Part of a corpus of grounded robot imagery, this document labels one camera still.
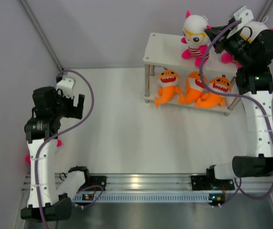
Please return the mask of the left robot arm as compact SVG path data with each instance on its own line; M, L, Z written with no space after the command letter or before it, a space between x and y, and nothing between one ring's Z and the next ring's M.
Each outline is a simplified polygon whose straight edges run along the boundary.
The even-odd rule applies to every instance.
M74 167L65 182L56 187L54 156L60 120L65 117L85 121L84 95L78 96L78 104L74 106L72 87L47 86L34 90L32 99L31 118L24 127L31 160L30 195L20 216L34 222L68 220L77 190L88 190L92 180L86 167Z

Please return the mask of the orange shark plush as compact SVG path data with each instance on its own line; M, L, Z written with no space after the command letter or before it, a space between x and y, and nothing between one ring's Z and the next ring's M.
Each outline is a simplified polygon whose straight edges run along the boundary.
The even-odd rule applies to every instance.
M232 91L232 85L225 75L212 79L209 83L209 88L213 91L209 91L206 94L202 94L196 101L196 108L211 109L216 106L224 107L226 105L225 96L220 94L227 94Z
M175 94L182 95L182 90L178 87L179 80L180 76L176 71L164 68L157 78L160 89L155 97L155 107L168 103Z
M205 87L200 79L198 71L191 72L186 78L186 95L180 95L178 104L191 104L196 102L202 95Z

